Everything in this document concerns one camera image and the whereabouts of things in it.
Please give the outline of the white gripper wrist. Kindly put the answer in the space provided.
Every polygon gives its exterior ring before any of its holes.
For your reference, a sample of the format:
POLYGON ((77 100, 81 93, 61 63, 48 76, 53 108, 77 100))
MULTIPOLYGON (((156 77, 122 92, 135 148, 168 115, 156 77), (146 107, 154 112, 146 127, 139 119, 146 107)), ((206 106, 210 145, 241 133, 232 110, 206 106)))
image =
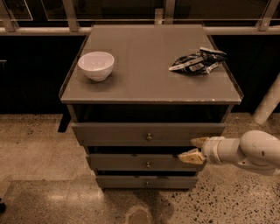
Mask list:
POLYGON ((193 165, 202 165, 205 160, 211 164, 221 165, 222 162, 218 154, 218 148, 223 139, 223 136, 192 138, 190 142, 196 148, 180 153, 178 159, 183 163, 193 165))

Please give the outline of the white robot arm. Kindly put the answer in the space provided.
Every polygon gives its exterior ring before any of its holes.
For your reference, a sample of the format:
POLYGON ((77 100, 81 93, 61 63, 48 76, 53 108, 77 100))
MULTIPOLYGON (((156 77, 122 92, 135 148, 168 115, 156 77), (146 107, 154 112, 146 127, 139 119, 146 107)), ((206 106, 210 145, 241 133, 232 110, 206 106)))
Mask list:
POLYGON ((202 165, 207 161, 267 176, 280 175, 280 140, 264 131, 251 130, 240 138, 193 138, 191 144, 194 149, 178 154, 183 163, 202 165))

